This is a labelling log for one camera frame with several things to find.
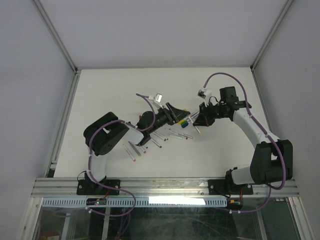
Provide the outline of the magenta cap acrylic marker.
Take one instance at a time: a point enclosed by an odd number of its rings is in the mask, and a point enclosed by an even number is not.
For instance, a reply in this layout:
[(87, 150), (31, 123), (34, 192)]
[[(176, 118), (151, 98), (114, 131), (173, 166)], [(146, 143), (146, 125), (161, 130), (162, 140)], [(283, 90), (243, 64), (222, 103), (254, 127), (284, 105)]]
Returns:
[(130, 150), (128, 149), (128, 147), (127, 147), (125, 144), (123, 144), (122, 146), (123, 146), (123, 148), (125, 149), (125, 151), (127, 152), (127, 154), (130, 156), (131, 160), (132, 160), (133, 162), (135, 162), (135, 161), (136, 161), (136, 158), (135, 158), (134, 155), (130, 152)]

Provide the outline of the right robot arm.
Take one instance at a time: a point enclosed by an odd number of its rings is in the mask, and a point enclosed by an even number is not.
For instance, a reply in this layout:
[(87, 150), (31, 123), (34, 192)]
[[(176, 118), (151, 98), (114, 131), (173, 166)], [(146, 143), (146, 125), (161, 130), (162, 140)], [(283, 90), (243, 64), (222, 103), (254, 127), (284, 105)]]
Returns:
[(220, 100), (213, 104), (211, 91), (205, 87), (198, 91), (204, 102), (199, 105), (199, 114), (193, 125), (209, 127), (217, 119), (230, 119), (249, 139), (254, 153), (249, 166), (228, 170), (216, 190), (222, 194), (236, 194), (249, 185), (282, 189), (293, 177), (292, 143), (266, 130), (250, 111), (251, 105), (239, 100), (235, 87), (224, 87), (219, 92)]

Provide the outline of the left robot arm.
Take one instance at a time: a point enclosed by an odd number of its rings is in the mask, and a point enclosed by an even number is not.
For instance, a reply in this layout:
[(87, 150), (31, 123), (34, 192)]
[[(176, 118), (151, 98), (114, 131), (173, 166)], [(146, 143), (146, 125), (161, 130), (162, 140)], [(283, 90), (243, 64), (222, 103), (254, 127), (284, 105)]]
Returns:
[(151, 140), (151, 133), (164, 125), (174, 125), (190, 112), (178, 109), (170, 103), (155, 110), (145, 111), (139, 116), (136, 126), (120, 120), (113, 112), (108, 112), (83, 132), (85, 144), (89, 150), (88, 169), (84, 179), (78, 181), (78, 195), (103, 195), (107, 193), (105, 185), (114, 188), (120, 182), (108, 180), (105, 174), (106, 155), (120, 142), (125, 140), (135, 146), (142, 147)]

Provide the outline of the translucent grey highlighter pen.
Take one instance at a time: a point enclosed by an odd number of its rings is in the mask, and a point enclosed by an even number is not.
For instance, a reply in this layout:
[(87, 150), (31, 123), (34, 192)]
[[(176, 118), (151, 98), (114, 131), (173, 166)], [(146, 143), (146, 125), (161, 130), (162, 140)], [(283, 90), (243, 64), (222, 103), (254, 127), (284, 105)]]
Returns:
[(131, 142), (129, 142), (129, 145), (131, 146), (131, 148), (134, 150), (134, 152), (141, 157), (141, 153), (139, 152), (139, 150), (135, 147), (135, 145), (133, 145)]

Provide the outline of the blue cap marker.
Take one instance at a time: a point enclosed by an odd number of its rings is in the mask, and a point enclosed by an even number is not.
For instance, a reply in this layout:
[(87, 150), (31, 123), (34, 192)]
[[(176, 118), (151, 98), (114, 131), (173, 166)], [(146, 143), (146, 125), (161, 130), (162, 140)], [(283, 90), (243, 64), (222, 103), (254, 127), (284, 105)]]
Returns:
[(191, 120), (195, 120), (197, 118), (197, 116), (196, 117), (194, 117), (194, 118), (190, 118), (189, 117), (189, 121), (185, 121), (183, 124), (181, 124), (180, 126), (184, 129), (184, 128), (186, 128), (188, 125), (190, 125), (191, 124)]

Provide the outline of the green cap rainbow marker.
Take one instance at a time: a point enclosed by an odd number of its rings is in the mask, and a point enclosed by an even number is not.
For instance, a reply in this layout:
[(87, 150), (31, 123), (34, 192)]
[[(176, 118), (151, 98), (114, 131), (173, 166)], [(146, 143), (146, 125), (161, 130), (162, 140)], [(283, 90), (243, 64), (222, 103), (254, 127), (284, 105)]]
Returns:
[(156, 140), (154, 140), (153, 138), (151, 138), (151, 141), (159, 148), (162, 148), (162, 146), (160, 145), (160, 143), (158, 143)]

